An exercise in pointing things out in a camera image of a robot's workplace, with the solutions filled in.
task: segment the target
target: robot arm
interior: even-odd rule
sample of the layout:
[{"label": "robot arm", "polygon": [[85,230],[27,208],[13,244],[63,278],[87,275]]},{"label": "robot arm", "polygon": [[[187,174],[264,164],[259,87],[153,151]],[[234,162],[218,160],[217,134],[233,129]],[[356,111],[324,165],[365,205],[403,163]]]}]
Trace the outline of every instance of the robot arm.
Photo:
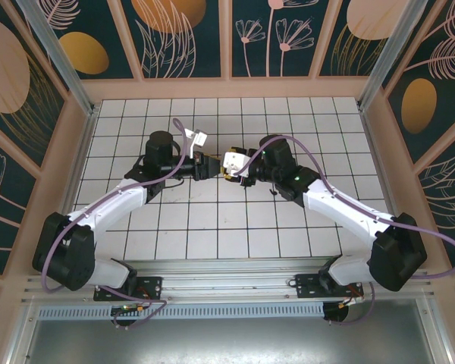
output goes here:
[{"label": "robot arm", "polygon": [[[263,138],[259,145],[272,137]],[[338,286],[371,281],[377,281],[388,290],[398,291],[426,260],[425,247],[418,233],[379,221],[381,218],[416,226],[413,218],[406,214],[394,217],[378,212],[332,187],[334,193],[375,215],[375,219],[335,198],[319,173],[297,165],[286,140],[269,144],[238,176],[237,172],[248,163],[255,151],[233,148],[226,153],[224,177],[245,187],[254,185],[256,181],[272,183],[287,201],[336,221],[366,245],[366,250],[350,256],[335,256],[322,267],[319,280],[328,293]]]}]

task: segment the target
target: black mounting plate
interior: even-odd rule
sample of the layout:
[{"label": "black mounting plate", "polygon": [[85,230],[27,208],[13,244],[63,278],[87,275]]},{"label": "black mounting plate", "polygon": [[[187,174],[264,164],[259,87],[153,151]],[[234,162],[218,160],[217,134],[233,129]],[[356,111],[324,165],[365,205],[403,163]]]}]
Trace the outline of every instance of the black mounting plate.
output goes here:
[{"label": "black mounting plate", "polygon": [[[290,285],[297,289],[298,298],[347,298],[352,296],[352,291],[348,286],[339,286],[335,289],[332,294],[327,293],[322,285],[319,283],[319,275],[296,275],[295,279],[291,281]],[[354,290],[356,290],[361,296],[364,296],[364,290],[362,285],[352,284]]]},{"label": "black mounting plate", "polygon": [[[132,297],[147,300],[148,298],[145,297],[146,292],[151,300],[160,300],[162,294],[162,277],[138,277],[136,282],[136,290],[132,293]],[[118,297],[101,288],[94,291],[93,300],[96,302],[125,301],[124,298]]]}]

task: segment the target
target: dark teal wallpaper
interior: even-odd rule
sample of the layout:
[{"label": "dark teal wallpaper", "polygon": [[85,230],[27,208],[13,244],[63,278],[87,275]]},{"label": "dark teal wallpaper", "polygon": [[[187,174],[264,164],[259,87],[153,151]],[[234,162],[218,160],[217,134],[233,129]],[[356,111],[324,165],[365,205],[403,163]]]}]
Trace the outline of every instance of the dark teal wallpaper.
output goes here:
[{"label": "dark teal wallpaper", "polygon": [[0,149],[0,275],[5,269],[36,180]]},{"label": "dark teal wallpaper", "polygon": [[[438,230],[455,239],[455,141],[420,175],[426,199]],[[455,248],[445,244],[455,265]]]},{"label": "dark teal wallpaper", "polygon": [[40,166],[63,104],[0,5],[0,130]]},{"label": "dark teal wallpaper", "polygon": [[234,0],[233,77],[308,76],[327,6]]},{"label": "dark teal wallpaper", "polygon": [[81,79],[133,77],[106,0],[37,2]]},{"label": "dark teal wallpaper", "polygon": [[449,0],[388,97],[414,162],[455,123],[455,0]]},{"label": "dark teal wallpaper", "polygon": [[218,0],[121,0],[145,78],[220,77]]}]

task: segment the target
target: cable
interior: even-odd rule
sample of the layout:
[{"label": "cable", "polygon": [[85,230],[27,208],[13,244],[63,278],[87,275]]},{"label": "cable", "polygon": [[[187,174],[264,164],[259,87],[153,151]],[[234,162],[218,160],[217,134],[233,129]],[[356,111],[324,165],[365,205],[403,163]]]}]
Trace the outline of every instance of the cable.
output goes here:
[{"label": "cable", "polygon": [[[185,134],[184,126],[182,125],[182,123],[180,122],[179,119],[174,118],[172,122],[173,122],[174,126],[182,133],[182,137],[184,139],[184,141],[183,141],[184,144],[182,145],[182,156],[180,157],[180,161],[178,162],[178,164],[175,166],[175,168],[169,174],[166,174],[164,177],[158,178],[156,180],[149,180],[147,182],[131,184],[129,186],[126,186],[125,188],[112,191],[108,195],[102,197],[98,202],[91,205],[91,207],[89,207],[85,212],[83,212],[81,215],[79,215],[77,218],[75,218],[70,224],[68,224],[64,228],[64,230],[61,231],[61,233],[58,235],[58,237],[54,240],[54,243],[52,244],[51,249],[49,250],[49,253],[47,254],[47,257],[45,258],[44,268],[42,269],[42,274],[41,274],[41,284],[42,284],[42,288],[45,292],[54,293],[64,287],[62,285],[58,286],[56,288],[52,288],[52,289],[47,287],[47,280],[46,280],[47,271],[49,270],[49,265],[51,264],[51,259],[55,253],[55,250],[57,249],[58,245],[61,243],[61,241],[64,239],[66,234],[72,229],[73,226],[75,226],[78,222],[83,220],[87,215],[89,215],[90,212],[96,210],[98,207],[100,207],[106,201],[109,201],[112,197],[114,197],[118,194],[124,193],[125,191],[131,190],[132,188],[145,187],[145,186],[150,186],[153,184],[158,184],[160,182],[163,182],[164,180],[167,180],[168,178],[172,177],[180,169],[180,167],[184,163],[185,157],[187,155],[187,135]],[[118,296],[120,295],[116,291],[114,291],[113,293]]]},{"label": "cable", "polygon": [[[312,160],[313,164],[317,168],[317,172],[320,174],[320,178],[321,178],[323,184],[325,185],[325,188],[327,188],[327,191],[334,198],[339,199],[341,202],[345,203],[352,209],[360,212],[361,214],[367,216],[368,218],[370,218],[372,220],[380,221],[383,224],[391,225],[396,228],[403,228],[403,229],[407,229],[407,230],[411,230],[411,231],[418,231],[419,233],[427,233],[427,234],[433,235],[435,237],[439,237],[440,239],[446,241],[447,243],[450,243],[451,245],[455,246],[455,240],[452,239],[451,237],[443,235],[442,233],[424,229],[422,227],[412,226],[412,225],[408,225],[408,224],[401,224],[399,222],[387,220],[385,218],[380,218],[379,216],[374,215],[371,212],[366,211],[365,209],[362,209],[361,207],[355,205],[351,201],[349,201],[349,200],[345,199],[344,197],[342,197],[341,195],[339,195],[337,192],[334,191],[332,186],[329,184],[327,177],[324,175],[322,168],[318,164],[318,162],[315,159],[315,157],[313,156],[313,154],[298,139],[296,139],[292,136],[289,136],[289,135],[277,135],[277,136],[274,136],[273,138],[271,138],[270,140],[268,140],[267,142],[265,142],[262,146],[259,147],[259,149],[255,152],[255,154],[253,154],[251,159],[238,172],[234,173],[234,176],[237,177],[240,174],[242,174],[249,167],[249,165],[251,165],[251,163],[254,162],[256,157],[263,151],[263,149],[265,149],[269,144],[271,144],[277,140],[291,140],[294,143],[298,144],[298,146],[309,156],[309,158]],[[455,266],[447,271],[444,271],[442,273],[437,273],[435,275],[413,275],[412,278],[413,279],[435,279],[435,278],[446,277],[453,273],[455,273]]]}]

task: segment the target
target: purple cable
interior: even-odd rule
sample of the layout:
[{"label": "purple cable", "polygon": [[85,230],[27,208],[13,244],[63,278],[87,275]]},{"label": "purple cable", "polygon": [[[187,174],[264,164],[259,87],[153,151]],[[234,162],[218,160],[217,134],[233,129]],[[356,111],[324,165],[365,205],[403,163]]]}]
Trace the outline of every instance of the purple cable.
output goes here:
[{"label": "purple cable", "polygon": [[49,250],[49,254],[47,254],[47,257],[45,258],[44,268],[42,268],[42,274],[41,274],[42,288],[43,288],[43,290],[45,292],[54,293],[54,292],[57,292],[58,290],[60,290],[60,289],[62,289],[64,287],[62,285],[58,286],[56,288],[52,288],[52,289],[47,287],[47,280],[46,280],[47,271],[49,270],[49,265],[51,264],[52,256],[54,255],[54,252],[57,249],[59,243],[62,241],[62,239],[64,239],[65,235],[71,230],[71,228],[74,225],[76,225],[78,222],[83,220],[87,216],[87,214],[89,214],[90,212],[92,212],[92,211],[96,210],[98,207],[100,207],[100,205],[102,205],[106,201],[109,201],[113,196],[116,196],[119,193],[123,193],[124,191],[131,190],[132,188],[150,186],[152,184],[158,184],[160,182],[163,182],[164,180],[167,180],[168,178],[172,177],[180,169],[180,167],[184,163],[184,159],[185,159],[186,154],[187,154],[187,135],[185,134],[184,126],[182,125],[182,123],[180,122],[179,119],[174,118],[172,120],[172,123],[174,124],[174,126],[178,130],[180,130],[180,132],[182,133],[182,137],[184,139],[184,144],[182,145],[182,154],[181,154],[181,157],[180,157],[180,161],[177,164],[177,166],[174,168],[174,170],[172,172],[170,172],[169,174],[165,175],[164,177],[158,178],[156,180],[149,180],[147,182],[142,182],[142,183],[138,183],[138,184],[131,184],[129,186],[126,186],[125,188],[121,188],[119,190],[112,191],[108,195],[106,195],[103,198],[101,198],[98,202],[93,204],[90,208],[88,208],[85,212],[83,212],[77,218],[75,218],[70,224],[68,224],[64,228],[64,230],[61,231],[61,233],[58,235],[58,237],[54,240],[54,243],[52,244],[51,249]]},{"label": "purple cable", "polygon": [[[408,225],[408,224],[401,224],[399,222],[395,222],[395,221],[392,221],[392,220],[386,220],[385,218],[379,218],[378,216],[372,214],[371,212],[368,212],[365,209],[360,208],[358,205],[353,204],[351,201],[343,198],[341,195],[336,193],[334,191],[334,189],[332,188],[332,186],[329,184],[329,182],[327,180],[327,177],[324,175],[324,172],[322,171],[322,168],[320,167],[320,165],[318,164],[318,162],[316,161],[316,159],[312,155],[312,153],[299,140],[297,140],[296,138],[294,138],[292,136],[289,136],[289,135],[278,135],[278,136],[274,136],[273,138],[268,140],[266,143],[264,143],[262,146],[259,147],[259,149],[255,152],[255,154],[253,154],[253,156],[246,163],[246,165],[244,165],[244,167],[242,167],[238,172],[236,172],[234,174],[234,176],[238,176],[241,173],[243,173],[249,167],[249,165],[251,165],[251,163],[254,162],[255,158],[259,155],[259,153],[261,153],[263,151],[263,149],[265,149],[269,144],[275,142],[276,140],[283,140],[283,139],[291,140],[291,141],[295,142],[309,156],[309,158],[312,160],[313,164],[317,168],[317,171],[320,174],[320,178],[322,179],[322,182],[325,185],[325,188],[327,188],[327,191],[330,192],[331,195],[334,196],[336,199],[339,199],[340,201],[342,201],[343,203],[345,203],[349,207],[353,208],[354,210],[360,212],[361,214],[363,214],[363,215],[365,215],[365,216],[367,216],[367,217],[369,217],[369,218],[371,218],[373,220],[380,221],[383,224],[391,225],[391,226],[394,226],[396,228],[403,228],[403,229],[407,229],[407,230],[411,230],[411,231],[418,231],[420,233],[427,233],[427,234],[433,235],[435,237],[439,237],[440,239],[442,239],[442,240],[450,243],[451,245],[455,246],[455,240],[452,239],[451,237],[443,235],[443,234],[441,234],[441,233],[439,233],[437,231],[431,231],[431,230],[428,230],[428,229],[424,229],[422,227],[412,226],[412,225]],[[452,269],[449,269],[448,271],[444,271],[442,273],[437,273],[435,275],[413,275],[412,278],[413,279],[435,279],[435,278],[446,277],[446,276],[451,275],[453,273],[455,273],[455,266]]]}]

